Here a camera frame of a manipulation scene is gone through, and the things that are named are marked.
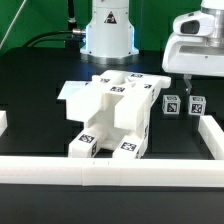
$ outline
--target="black cable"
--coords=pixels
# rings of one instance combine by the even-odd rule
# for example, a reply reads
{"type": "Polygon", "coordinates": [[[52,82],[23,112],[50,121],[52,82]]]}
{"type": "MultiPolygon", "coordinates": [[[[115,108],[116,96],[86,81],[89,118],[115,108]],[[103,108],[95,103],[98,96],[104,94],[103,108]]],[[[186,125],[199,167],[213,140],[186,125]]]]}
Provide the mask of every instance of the black cable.
{"type": "Polygon", "coordinates": [[[68,29],[72,30],[77,28],[77,22],[75,20],[75,12],[74,12],[74,2],[73,0],[67,0],[68,4],[68,29]]]}
{"type": "Polygon", "coordinates": [[[74,18],[75,17],[74,2],[73,2],[73,0],[67,0],[67,2],[68,2],[68,17],[74,18]]]}
{"type": "Polygon", "coordinates": [[[49,32],[49,33],[43,33],[41,35],[38,35],[32,39],[30,39],[29,41],[27,41],[23,47],[28,47],[31,43],[33,43],[34,41],[41,39],[43,37],[49,37],[49,36],[56,36],[56,35],[62,35],[62,34],[72,34],[71,30],[66,30],[66,31],[55,31],[55,32],[49,32]]]}
{"type": "Polygon", "coordinates": [[[37,44],[41,43],[41,42],[47,42],[47,41],[66,41],[68,39],[41,39],[38,40],[36,42],[34,42],[32,45],[30,45],[30,47],[35,47],[37,44]]]}

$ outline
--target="marker cube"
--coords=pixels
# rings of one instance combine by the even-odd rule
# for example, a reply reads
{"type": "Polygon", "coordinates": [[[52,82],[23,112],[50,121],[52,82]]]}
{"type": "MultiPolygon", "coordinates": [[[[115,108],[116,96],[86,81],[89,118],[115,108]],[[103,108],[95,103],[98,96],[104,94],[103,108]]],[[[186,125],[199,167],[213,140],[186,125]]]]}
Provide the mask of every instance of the marker cube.
{"type": "Polygon", "coordinates": [[[163,113],[164,114],[179,114],[181,100],[177,95],[163,96],[163,113]]]}
{"type": "Polygon", "coordinates": [[[205,113],[206,99],[204,96],[190,96],[188,114],[201,116],[205,113]]]}

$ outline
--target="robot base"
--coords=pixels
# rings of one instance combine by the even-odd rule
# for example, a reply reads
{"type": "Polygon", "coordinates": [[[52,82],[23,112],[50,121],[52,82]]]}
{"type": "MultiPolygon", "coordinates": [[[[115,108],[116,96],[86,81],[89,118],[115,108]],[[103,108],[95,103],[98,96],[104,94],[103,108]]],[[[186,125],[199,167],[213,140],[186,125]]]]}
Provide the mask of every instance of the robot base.
{"type": "Polygon", "coordinates": [[[130,55],[122,58],[106,58],[106,57],[95,57],[89,54],[81,54],[81,59],[90,61],[96,64],[102,65],[123,65],[137,62],[139,55],[130,55]]]}

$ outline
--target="white block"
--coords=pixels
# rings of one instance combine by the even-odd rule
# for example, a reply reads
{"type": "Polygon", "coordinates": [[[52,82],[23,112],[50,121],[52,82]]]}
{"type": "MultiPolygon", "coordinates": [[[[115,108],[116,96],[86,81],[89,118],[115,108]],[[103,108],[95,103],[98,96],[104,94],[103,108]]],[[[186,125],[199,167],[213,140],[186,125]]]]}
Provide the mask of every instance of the white block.
{"type": "Polygon", "coordinates": [[[0,136],[3,134],[7,126],[8,124],[7,124],[6,112],[0,111],[0,136]]]}
{"type": "Polygon", "coordinates": [[[93,125],[85,128],[70,144],[68,156],[72,158],[94,157],[107,136],[102,126],[93,125]]]}
{"type": "Polygon", "coordinates": [[[205,113],[206,99],[204,96],[190,96],[188,114],[201,116],[205,113]]]}
{"type": "Polygon", "coordinates": [[[89,82],[84,81],[66,81],[58,96],[58,100],[66,100],[88,84],[89,82]]]}
{"type": "Polygon", "coordinates": [[[179,114],[181,100],[177,95],[163,96],[163,113],[164,114],[179,114]]]}
{"type": "Polygon", "coordinates": [[[67,119],[87,122],[103,107],[103,92],[87,85],[66,100],[67,119]]]}
{"type": "Polygon", "coordinates": [[[224,132],[212,116],[201,116],[198,131],[216,160],[224,159],[224,132]]]}
{"type": "Polygon", "coordinates": [[[115,106],[114,126],[128,130],[137,130],[145,118],[144,108],[146,102],[151,102],[151,94],[151,92],[145,89],[140,89],[125,96],[115,106]]]}
{"type": "Polygon", "coordinates": [[[121,186],[224,186],[224,163],[203,160],[121,162],[121,186]]]}
{"type": "Polygon", "coordinates": [[[48,157],[0,157],[0,183],[82,185],[88,160],[48,157]]]}
{"type": "Polygon", "coordinates": [[[120,185],[120,168],[110,163],[111,160],[95,159],[91,166],[82,169],[82,184],[88,185],[120,185]]]}
{"type": "Polygon", "coordinates": [[[136,136],[124,136],[113,153],[115,159],[136,159],[141,155],[143,140],[136,136]]]}

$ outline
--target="black table surface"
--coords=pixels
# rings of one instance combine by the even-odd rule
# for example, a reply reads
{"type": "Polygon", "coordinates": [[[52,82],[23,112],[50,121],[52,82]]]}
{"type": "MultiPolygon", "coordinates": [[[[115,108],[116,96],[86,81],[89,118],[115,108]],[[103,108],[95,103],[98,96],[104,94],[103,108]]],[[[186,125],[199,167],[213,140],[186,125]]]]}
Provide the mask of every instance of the black table surface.
{"type": "MultiPolygon", "coordinates": [[[[0,155],[66,157],[82,124],[68,121],[57,96],[65,81],[89,81],[104,71],[123,70],[172,78],[152,107],[144,158],[213,159],[189,116],[182,75],[165,74],[160,52],[144,52],[129,65],[99,65],[66,49],[15,48],[0,57],[0,110],[8,128],[0,155]],[[179,115],[164,115],[163,95],[179,95],[179,115]]],[[[194,95],[206,97],[206,114],[221,127],[223,78],[194,76],[194,95]]],[[[111,157],[102,150],[97,157],[111,157]]],[[[0,185],[1,223],[223,223],[224,191],[215,188],[81,187],[0,185]]]]}

